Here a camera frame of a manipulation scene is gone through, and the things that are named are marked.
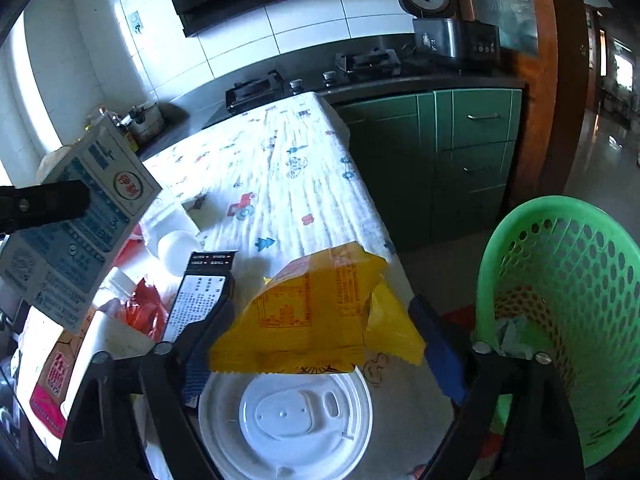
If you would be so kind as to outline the white blue milk carton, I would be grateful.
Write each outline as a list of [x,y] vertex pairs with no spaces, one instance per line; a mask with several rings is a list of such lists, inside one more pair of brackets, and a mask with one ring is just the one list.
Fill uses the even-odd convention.
[[1,279],[76,334],[160,185],[107,117],[70,148],[43,185],[62,191],[65,209],[81,204],[83,185],[88,207],[76,218],[11,234],[1,249]]

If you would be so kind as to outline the white plastic cup lid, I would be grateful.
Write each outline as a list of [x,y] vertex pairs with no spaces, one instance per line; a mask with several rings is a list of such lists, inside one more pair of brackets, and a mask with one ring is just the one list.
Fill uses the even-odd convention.
[[225,479],[345,479],[366,454],[372,400],[359,370],[214,373],[198,426]]

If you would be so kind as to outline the orange pink drink carton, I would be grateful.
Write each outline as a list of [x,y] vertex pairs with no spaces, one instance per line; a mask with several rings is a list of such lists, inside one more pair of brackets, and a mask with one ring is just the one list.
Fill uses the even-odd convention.
[[29,399],[35,416],[56,438],[62,439],[66,418],[61,405],[66,398],[78,354],[96,309],[91,307],[78,334],[62,330],[36,382]]

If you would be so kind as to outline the yellow snack bag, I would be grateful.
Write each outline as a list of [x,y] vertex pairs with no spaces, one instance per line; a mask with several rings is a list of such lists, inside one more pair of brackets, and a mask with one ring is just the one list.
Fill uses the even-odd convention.
[[384,258],[356,242],[291,261],[208,352],[217,373],[350,373],[371,353],[418,365],[425,342],[388,287]]

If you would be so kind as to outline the green perforated trash basket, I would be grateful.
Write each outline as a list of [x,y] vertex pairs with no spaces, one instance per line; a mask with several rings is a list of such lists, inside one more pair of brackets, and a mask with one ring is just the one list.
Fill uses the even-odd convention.
[[526,318],[552,356],[582,457],[593,466],[639,420],[639,246],[606,212],[567,196],[516,207],[492,233],[476,289],[476,334],[498,346],[502,318]]

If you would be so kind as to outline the green kitchen cabinet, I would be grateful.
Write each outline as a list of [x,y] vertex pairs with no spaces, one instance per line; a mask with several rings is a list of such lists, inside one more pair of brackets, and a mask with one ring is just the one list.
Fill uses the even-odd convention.
[[484,231],[506,194],[523,93],[436,90],[349,103],[349,153],[401,252]]

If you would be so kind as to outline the crumpled tissue in basket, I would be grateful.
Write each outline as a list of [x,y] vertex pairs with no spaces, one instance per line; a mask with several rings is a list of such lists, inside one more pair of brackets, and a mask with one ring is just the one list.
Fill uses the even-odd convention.
[[536,352],[548,347],[547,336],[524,314],[515,318],[498,318],[495,336],[500,356],[531,360]]

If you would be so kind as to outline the red snack wrapper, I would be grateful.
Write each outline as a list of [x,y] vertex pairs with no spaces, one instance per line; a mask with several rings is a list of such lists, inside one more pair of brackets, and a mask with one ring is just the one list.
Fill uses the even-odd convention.
[[[143,248],[142,229],[137,224],[118,253],[114,267],[124,272],[125,266]],[[160,342],[168,320],[167,308],[160,299],[157,288],[146,278],[140,278],[139,281],[130,278],[130,281],[134,282],[134,291],[130,292],[130,299],[126,299],[120,307],[115,308],[112,317],[149,336],[155,342]]]

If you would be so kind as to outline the black rectangular box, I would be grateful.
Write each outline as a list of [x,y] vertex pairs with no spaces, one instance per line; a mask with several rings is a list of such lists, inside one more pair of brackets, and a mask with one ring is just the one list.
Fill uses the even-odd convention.
[[191,255],[168,316],[163,341],[175,342],[186,326],[204,321],[211,313],[229,311],[234,318],[234,307],[224,304],[234,292],[235,254],[232,250]]

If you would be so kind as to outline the clear plastic cup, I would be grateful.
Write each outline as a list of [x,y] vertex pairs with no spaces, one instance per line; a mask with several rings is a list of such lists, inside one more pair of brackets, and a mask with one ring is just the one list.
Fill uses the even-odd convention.
[[146,249],[166,271],[183,276],[191,255],[201,250],[200,230],[183,206],[157,197],[140,220]]

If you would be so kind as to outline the steel pot on counter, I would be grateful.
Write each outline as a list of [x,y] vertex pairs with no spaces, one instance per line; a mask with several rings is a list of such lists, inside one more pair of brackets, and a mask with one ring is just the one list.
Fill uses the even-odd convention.
[[157,102],[146,102],[134,106],[122,118],[122,124],[132,134],[139,146],[146,145],[164,132],[166,125]]

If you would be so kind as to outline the patterned white tablecloth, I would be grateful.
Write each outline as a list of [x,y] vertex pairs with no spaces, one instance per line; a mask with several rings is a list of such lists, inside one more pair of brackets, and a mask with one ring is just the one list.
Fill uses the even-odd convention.
[[[386,260],[386,283],[408,304],[407,275],[348,144],[337,112],[307,92],[195,133],[145,165],[190,214],[206,250],[234,252],[235,307],[291,261],[349,242]],[[373,429],[354,477],[418,478],[451,424],[449,400],[426,365],[385,351],[362,372]]]

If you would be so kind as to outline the black gas stove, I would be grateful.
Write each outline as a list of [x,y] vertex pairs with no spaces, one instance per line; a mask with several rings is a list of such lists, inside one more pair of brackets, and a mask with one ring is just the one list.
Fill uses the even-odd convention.
[[369,51],[310,55],[298,63],[268,62],[237,74],[224,92],[224,107],[231,115],[307,91],[323,91],[401,74],[401,60],[394,49],[375,47]]

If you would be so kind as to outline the black appliance beside cooker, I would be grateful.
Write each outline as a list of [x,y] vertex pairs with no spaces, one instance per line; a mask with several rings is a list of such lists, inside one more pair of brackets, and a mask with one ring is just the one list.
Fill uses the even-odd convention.
[[476,62],[497,64],[500,60],[500,37],[496,25],[480,21],[462,24],[464,57]]

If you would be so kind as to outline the open rice cooker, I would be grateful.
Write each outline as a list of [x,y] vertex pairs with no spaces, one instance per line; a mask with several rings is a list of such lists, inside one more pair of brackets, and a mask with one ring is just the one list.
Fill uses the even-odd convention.
[[462,59],[460,30],[454,14],[457,0],[398,0],[413,16],[416,52],[450,63]]

